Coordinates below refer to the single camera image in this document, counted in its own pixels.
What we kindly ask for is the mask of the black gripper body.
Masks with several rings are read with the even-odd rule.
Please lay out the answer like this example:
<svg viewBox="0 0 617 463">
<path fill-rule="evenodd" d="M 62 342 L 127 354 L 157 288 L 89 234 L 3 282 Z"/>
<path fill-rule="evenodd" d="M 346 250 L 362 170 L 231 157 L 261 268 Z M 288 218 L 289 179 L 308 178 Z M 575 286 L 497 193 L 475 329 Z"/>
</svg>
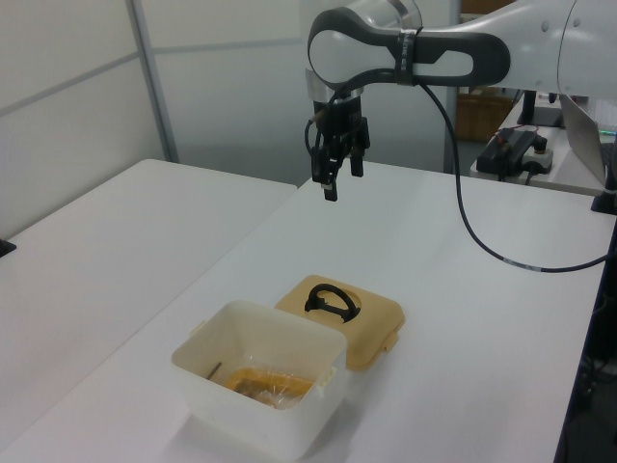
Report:
<svg viewBox="0 0 617 463">
<path fill-rule="evenodd" d="M 313 102 L 314 114 L 326 110 L 327 114 L 317 120 L 317 130 L 321 134 L 321 145 L 336 140 L 342 145 L 370 147 L 367 118 L 362 115 L 359 96 L 344 101 L 337 100 L 331 106 L 324 102 Z"/>
</svg>

